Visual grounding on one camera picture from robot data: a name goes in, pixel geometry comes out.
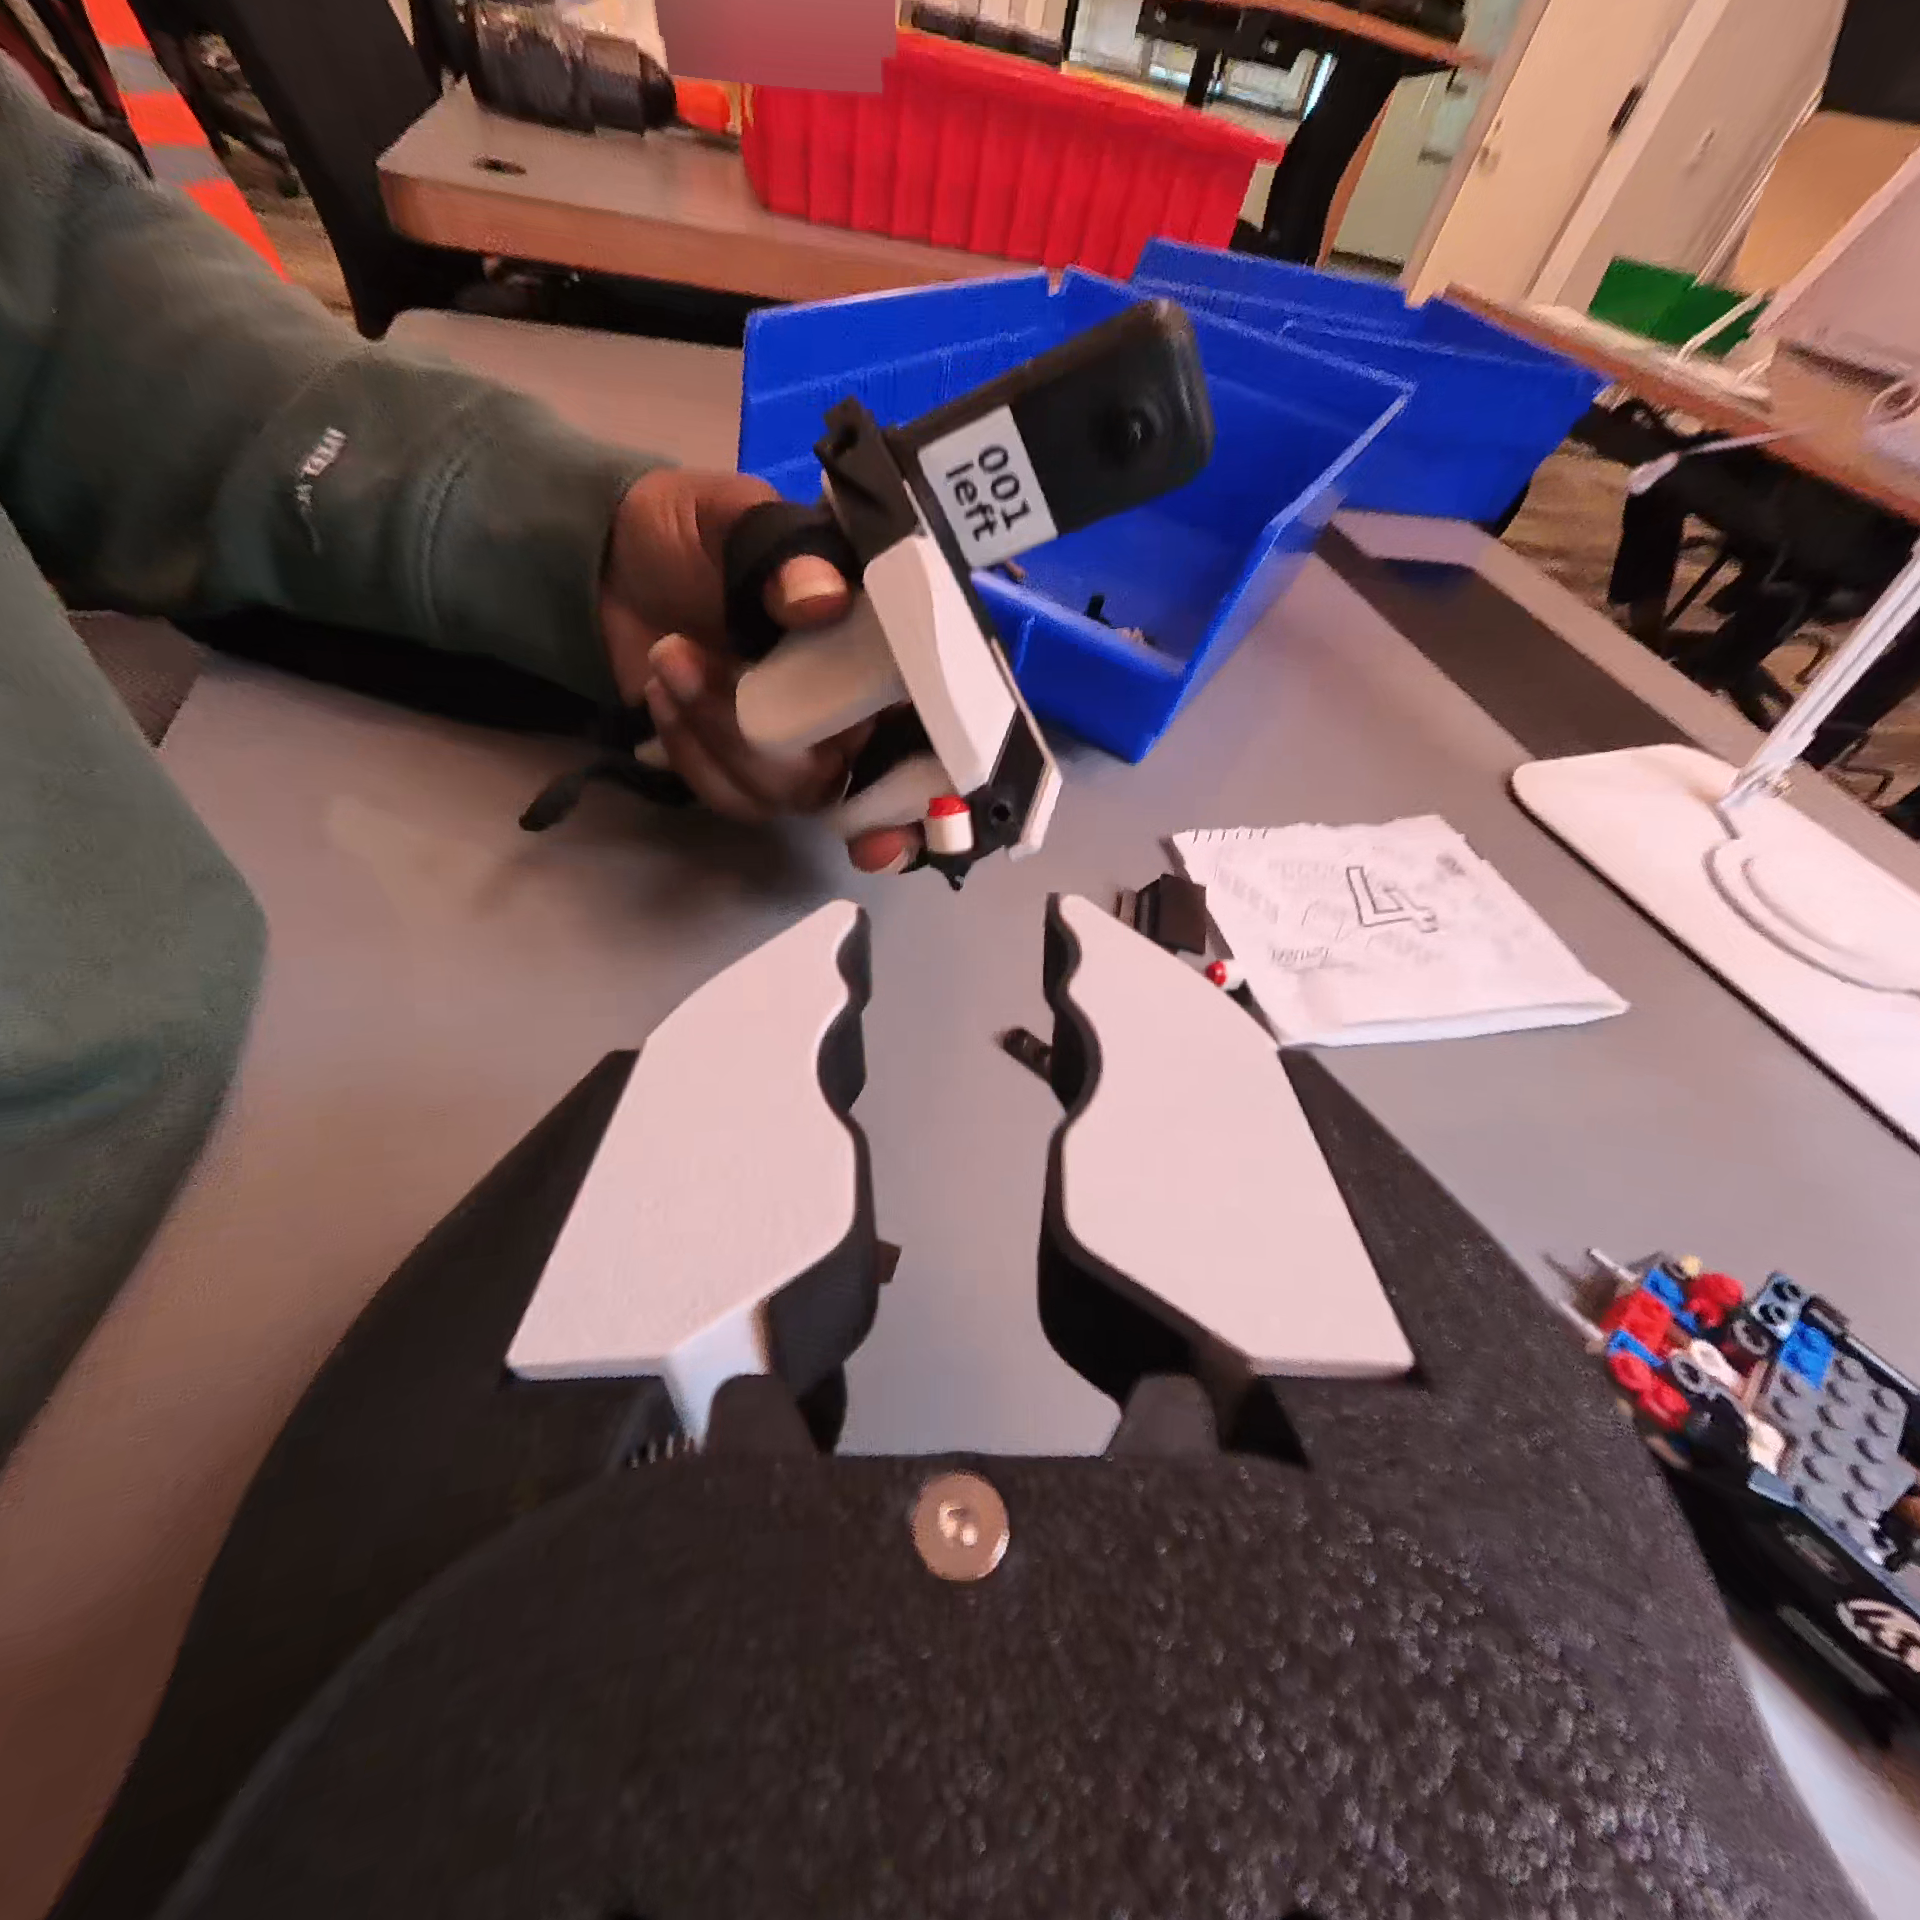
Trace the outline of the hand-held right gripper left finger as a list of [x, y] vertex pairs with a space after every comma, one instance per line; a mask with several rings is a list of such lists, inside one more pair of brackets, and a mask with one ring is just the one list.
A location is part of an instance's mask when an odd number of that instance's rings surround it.
[[701, 1443], [723, 1374], [827, 1390], [878, 1327], [865, 912], [827, 905], [634, 1054], [513, 1374], [660, 1374]]

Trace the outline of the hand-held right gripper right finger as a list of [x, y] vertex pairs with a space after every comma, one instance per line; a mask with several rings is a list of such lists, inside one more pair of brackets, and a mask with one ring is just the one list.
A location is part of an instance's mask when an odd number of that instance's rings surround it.
[[1189, 1374], [1233, 1452], [1296, 1452], [1289, 1385], [1413, 1385], [1419, 1350], [1269, 1026], [1089, 896], [1040, 905], [1040, 1000], [1048, 1350], [1122, 1414]]

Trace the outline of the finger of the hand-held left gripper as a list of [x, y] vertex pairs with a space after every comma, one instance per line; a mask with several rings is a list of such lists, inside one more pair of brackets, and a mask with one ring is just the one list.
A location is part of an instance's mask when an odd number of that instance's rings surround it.
[[878, 551], [865, 607], [923, 729], [923, 746], [883, 751], [892, 771], [865, 777], [865, 827], [908, 827], [958, 797], [976, 846], [1033, 846], [1033, 710], [954, 551], [935, 531]]
[[1014, 710], [1014, 777], [1030, 777], [1030, 809], [1014, 809], [1009, 858], [1033, 858], [1048, 838], [1048, 809], [1059, 809], [1059, 759], [1048, 759], [1033, 710]]

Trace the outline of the black lego panel piece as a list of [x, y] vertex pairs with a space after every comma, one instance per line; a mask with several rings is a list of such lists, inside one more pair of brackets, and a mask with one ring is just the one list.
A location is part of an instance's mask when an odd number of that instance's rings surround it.
[[1227, 957], [1214, 924], [1214, 896], [1191, 873], [1122, 884], [1122, 924], [1138, 924], [1145, 941], [1179, 957]]

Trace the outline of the lego car model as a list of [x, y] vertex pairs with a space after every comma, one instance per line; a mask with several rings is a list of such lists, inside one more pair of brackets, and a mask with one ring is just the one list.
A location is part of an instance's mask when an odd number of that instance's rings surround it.
[[1565, 1317], [1729, 1609], [1869, 1745], [1920, 1739], [1920, 1385], [1840, 1305], [1703, 1263], [1565, 1267]]

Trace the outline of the blue plastic bin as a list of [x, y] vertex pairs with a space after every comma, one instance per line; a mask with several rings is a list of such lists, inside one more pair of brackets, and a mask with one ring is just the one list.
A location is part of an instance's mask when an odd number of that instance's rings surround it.
[[[835, 399], [865, 399], [878, 422], [908, 422], [1138, 302], [1138, 281], [1065, 264], [1059, 281], [970, 277], [762, 311], [741, 327], [738, 471], [807, 501]], [[1296, 354], [1198, 311], [1189, 311], [1189, 327], [1214, 380], [1214, 471], [1125, 516], [976, 566], [1030, 710], [1107, 759], [1145, 759], [1257, 625], [1334, 516], [1349, 471], [1413, 399], [1396, 378], [1324, 354]], [[1089, 594], [1107, 594], [1107, 616], [1148, 625], [1189, 663], [1122, 641], [1089, 616]]]
[[1145, 242], [1138, 281], [1214, 311], [1227, 327], [1289, 334], [1296, 354], [1324, 354], [1346, 371], [1378, 371], [1413, 380], [1405, 419], [1349, 471], [1346, 506], [1470, 516], [1502, 531], [1532, 471], [1565, 441], [1565, 422], [1603, 390], [1593, 371], [1511, 327], [1482, 327], [1457, 302], [1405, 302], [1378, 277]]

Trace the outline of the red plastic bin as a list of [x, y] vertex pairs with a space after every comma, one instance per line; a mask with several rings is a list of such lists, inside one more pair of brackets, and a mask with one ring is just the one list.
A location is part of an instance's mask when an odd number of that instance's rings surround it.
[[1014, 264], [1138, 277], [1145, 242], [1227, 249], [1289, 140], [1103, 75], [905, 30], [878, 89], [741, 81], [762, 208]]

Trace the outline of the printed white paper bag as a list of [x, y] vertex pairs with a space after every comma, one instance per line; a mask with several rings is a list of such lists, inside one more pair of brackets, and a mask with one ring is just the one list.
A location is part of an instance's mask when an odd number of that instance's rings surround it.
[[1470, 1044], [1625, 1020], [1446, 815], [1189, 827], [1227, 957], [1275, 1044]]

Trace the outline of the long wooden table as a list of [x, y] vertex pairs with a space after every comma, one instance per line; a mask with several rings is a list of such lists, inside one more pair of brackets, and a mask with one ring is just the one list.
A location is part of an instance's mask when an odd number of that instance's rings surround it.
[[860, 302], [908, 281], [1030, 277], [1014, 255], [923, 249], [762, 208], [713, 133], [561, 133], [451, 81], [380, 162], [380, 217], [436, 249], [650, 277], [741, 302]]

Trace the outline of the white cabinet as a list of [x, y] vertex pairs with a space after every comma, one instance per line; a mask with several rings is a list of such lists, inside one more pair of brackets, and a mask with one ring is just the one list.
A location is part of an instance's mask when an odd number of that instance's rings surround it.
[[1405, 302], [1588, 311], [1614, 255], [1732, 255], [1848, 0], [1524, 0]]

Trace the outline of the black cylindrical object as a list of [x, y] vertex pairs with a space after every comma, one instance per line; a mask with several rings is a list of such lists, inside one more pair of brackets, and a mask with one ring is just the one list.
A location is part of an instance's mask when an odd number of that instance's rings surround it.
[[561, 0], [468, 0], [456, 46], [493, 113], [561, 133], [680, 122], [680, 75], [643, 42], [575, 23]]

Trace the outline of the white booklet stand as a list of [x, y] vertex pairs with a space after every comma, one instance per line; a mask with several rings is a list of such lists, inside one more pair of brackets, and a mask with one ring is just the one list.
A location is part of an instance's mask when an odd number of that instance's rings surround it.
[[1745, 771], [1643, 746], [1511, 771], [1511, 800], [1920, 1142], [1920, 896], [1790, 800], [1811, 732], [1920, 616], [1920, 559], [1863, 607]]

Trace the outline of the green plastic bin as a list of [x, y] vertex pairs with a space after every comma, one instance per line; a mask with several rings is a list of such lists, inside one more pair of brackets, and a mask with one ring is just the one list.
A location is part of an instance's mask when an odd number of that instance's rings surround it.
[[1762, 327], [1768, 294], [1703, 281], [1689, 264], [1614, 255], [1588, 321], [1674, 359], [1729, 359]]

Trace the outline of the black chair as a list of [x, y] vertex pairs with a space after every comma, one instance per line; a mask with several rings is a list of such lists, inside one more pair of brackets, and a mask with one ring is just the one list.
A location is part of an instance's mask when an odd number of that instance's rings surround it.
[[220, 0], [244, 81], [259, 89], [352, 294], [357, 334], [451, 311], [456, 249], [424, 249], [380, 217], [375, 162], [436, 109], [436, 81], [380, 0]]

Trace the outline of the orange safety vest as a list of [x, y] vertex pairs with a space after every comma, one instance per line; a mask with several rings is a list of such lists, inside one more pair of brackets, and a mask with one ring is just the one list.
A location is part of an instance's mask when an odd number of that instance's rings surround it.
[[244, 187], [206, 152], [191, 103], [166, 81], [144, 18], [125, 0], [85, 0], [85, 23], [97, 42], [110, 103], [119, 103], [131, 152], [153, 162], [153, 176], [173, 187], [191, 208], [206, 208], [236, 242], [252, 242], [267, 255], [267, 277], [287, 277], [267, 226], [252, 217]]

